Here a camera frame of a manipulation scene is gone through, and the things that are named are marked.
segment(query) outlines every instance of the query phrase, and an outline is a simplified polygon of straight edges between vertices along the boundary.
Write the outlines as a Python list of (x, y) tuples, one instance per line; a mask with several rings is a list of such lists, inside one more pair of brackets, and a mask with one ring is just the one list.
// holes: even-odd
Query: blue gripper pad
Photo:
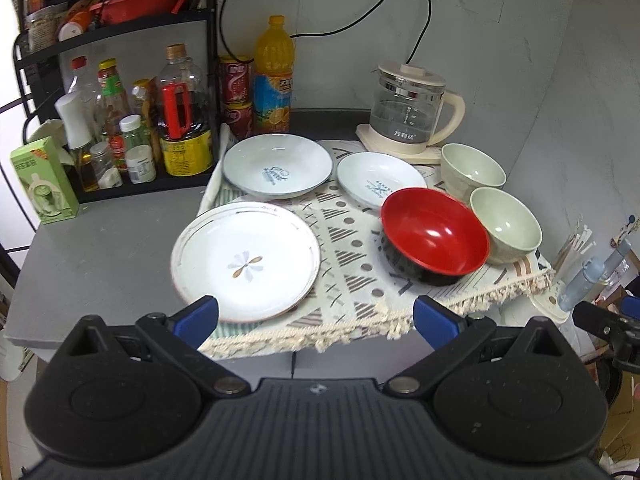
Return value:
[(197, 349), (218, 325), (218, 302), (212, 296), (203, 296), (169, 320), (173, 334)]
[(640, 298), (627, 296), (620, 304), (620, 312), (625, 316), (640, 319)]
[(419, 296), (414, 301), (414, 326), (424, 340), (437, 350), (460, 334), (466, 322), (429, 296)]

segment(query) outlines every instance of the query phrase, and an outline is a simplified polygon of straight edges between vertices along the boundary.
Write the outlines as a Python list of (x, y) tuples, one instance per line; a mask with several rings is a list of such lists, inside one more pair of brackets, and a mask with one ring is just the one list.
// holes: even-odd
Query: yellow label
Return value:
[(211, 132), (187, 140), (168, 142), (160, 139), (164, 166), (173, 176), (191, 176), (208, 170), (213, 164)]

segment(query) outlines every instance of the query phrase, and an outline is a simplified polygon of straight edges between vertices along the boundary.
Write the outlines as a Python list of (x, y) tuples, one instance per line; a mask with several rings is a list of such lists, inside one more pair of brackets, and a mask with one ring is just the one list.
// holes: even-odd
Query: table mat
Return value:
[[(451, 286), (429, 286), (396, 274), (382, 254), (379, 216), (354, 202), (335, 178), (340, 159), (366, 150), (350, 140), (324, 140), (320, 145), (334, 158), (330, 179), (305, 196), (271, 201), (299, 215), (318, 238), (321, 268), (314, 286), (282, 316), (258, 323), (221, 322), (200, 346), (203, 354), (221, 359), (307, 346), (324, 351), (335, 342), (375, 335), (398, 338), (413, 328), (414, 300), (422, 294), (465, 316), (549, 288), (553, 270), (539, 252), (514, 264), (485, 264)], [(429, 188), (444, 191), (439, 166), (415, 167)], [(224, 182), (214, 205), (239, 200), (255, 198)]]

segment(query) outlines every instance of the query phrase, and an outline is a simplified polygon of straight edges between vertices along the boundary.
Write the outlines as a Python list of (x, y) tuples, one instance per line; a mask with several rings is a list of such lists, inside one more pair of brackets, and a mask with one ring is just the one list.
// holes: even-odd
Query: kettle lid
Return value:
[(429, 72), (421, 66), (412, 66), (395, 61), (384, 61), (378, 65), (381, 72), (394, 77), (405, 79), (413, 83), (428, 86), (446, 86), (447, 82), (433, 72)]

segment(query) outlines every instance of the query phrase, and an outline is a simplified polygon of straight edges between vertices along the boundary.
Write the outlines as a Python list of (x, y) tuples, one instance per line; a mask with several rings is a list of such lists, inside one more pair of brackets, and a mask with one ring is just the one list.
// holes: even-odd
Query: red and black bowl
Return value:
[(391, 265), (429, 285), (451, 285), (489, 255), (489, 237), (476, 215), (434, 189), (409, 187), (389, 195), (382, 226), (382, 250)]

